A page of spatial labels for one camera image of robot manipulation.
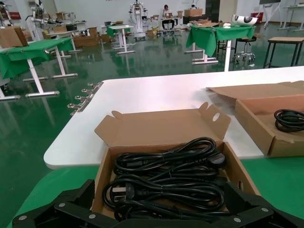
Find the workbench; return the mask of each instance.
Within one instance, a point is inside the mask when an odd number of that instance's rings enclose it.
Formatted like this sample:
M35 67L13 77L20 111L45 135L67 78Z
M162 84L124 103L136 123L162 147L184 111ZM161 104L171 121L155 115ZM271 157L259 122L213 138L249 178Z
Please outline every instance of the workbench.
M200 28L196 25L191 26L190 34L187 40L186 47L190 47L195 43L198 47L204 50L202 59L193 59L193 65L217 63L218 61L212 58L218 40L227 40L226 57L225 57L225 69L229 71L230 52L231 52L231 40L237 38L248 37L252 38L254 26L242 26L237 27L231 25L231 28L223 27L211 27L211 28Z
M59 51L72 50L71 38L63 39L46 39L35 41L25 47L13 47L0 50L0 69L2 79L13 78L18 74L30 70L33 80L38 89L38 93L26 94L26 97L57 95L59 91L44 92L37 75L34 65L39 65L44 61L50 60L50 52L55 51L56 57L61 70L61 75L53 76L53 78L77 76L77 74L66 74L62 64ZM20 96L2 97L0 93L0 100L18 99Z
M75 113L44 154L51 169L99 165L107 148L94 132L113 110L121 113L199 108L217 105L232 121L224 141L240 159L262 158L259 150L234 116L235 100L206 87L238 86L303 80L304 66L247 71L214 72L106 80L81 113Z

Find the open cardboard box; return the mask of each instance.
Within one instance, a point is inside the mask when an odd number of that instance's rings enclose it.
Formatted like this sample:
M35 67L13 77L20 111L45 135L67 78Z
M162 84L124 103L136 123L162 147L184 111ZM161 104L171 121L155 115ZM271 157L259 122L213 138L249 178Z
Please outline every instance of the open cardboard box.
M281 132L274 118L279 109L304 111L304 81L209 89L237 99L235 116L264 155L304 156L304 132Z
M92 211L114 218L102 200L102 191L115 178L114 160L124 152L163 152L180 147L199 137L210 137L225 155L227 165L221 171L244 192L259 194L230 145L223 142L231 119L215 105L204 103L199 109L121 114L112 111L95 129L109 146L104 153L95 180Z

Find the black power cable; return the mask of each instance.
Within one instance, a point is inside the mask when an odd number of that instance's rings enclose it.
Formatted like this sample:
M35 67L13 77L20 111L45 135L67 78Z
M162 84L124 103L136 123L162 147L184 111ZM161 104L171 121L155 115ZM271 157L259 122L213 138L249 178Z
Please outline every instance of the black power cable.
M275 126L282 132L304 131L304 113L290 109L281 109L275 112Z
M213 222L229 215L219 211L224 205L222 189L227 179L217 177L226 159L211 138L198 138L163 153L119 154L114 164L118 177L104 188L103 200L119 221ZM162 199L178 203L182 209L155 201Z

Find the chair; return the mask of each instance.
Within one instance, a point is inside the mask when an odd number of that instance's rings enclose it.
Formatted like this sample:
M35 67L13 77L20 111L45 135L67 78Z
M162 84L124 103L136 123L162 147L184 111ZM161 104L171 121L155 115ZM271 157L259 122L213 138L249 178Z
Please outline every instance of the chair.
M237 41L236 41L236 49L234 51L234 56L233 56L232 60L236 61L237 63L239 63L240 62L240 58L243 57L243 61L246 61L247 57L249 57L249 59L248 59L248 63L249 64L250 64L250 62L255 61L255 59L256 59L255 54L253 54L253 52L251 52L251 51L247 51L247 47L248 47L248 45L251 46L250 43L251 42L255 42L256 40L257 40L257 38L254 37L254 36L251 39L249 39L249 38L239 38L239 39L237 39ZM238 42L245 42L244 51L237 52Z

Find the box flap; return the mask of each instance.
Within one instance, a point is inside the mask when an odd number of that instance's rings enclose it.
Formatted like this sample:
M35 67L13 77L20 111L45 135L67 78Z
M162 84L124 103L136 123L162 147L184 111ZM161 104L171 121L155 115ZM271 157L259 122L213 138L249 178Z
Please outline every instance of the box flap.
M259 84L259 85L237 85L226 87L212 87L208 88L218 94L236 98L264 98L275 96L290 96L304 94L304 90L298 88L298 84L291 86L281 84Z
M109 147L175 145L199 137L219 142L231 121L215 105L208 107L208 103L199 109L112 114L95 129Z

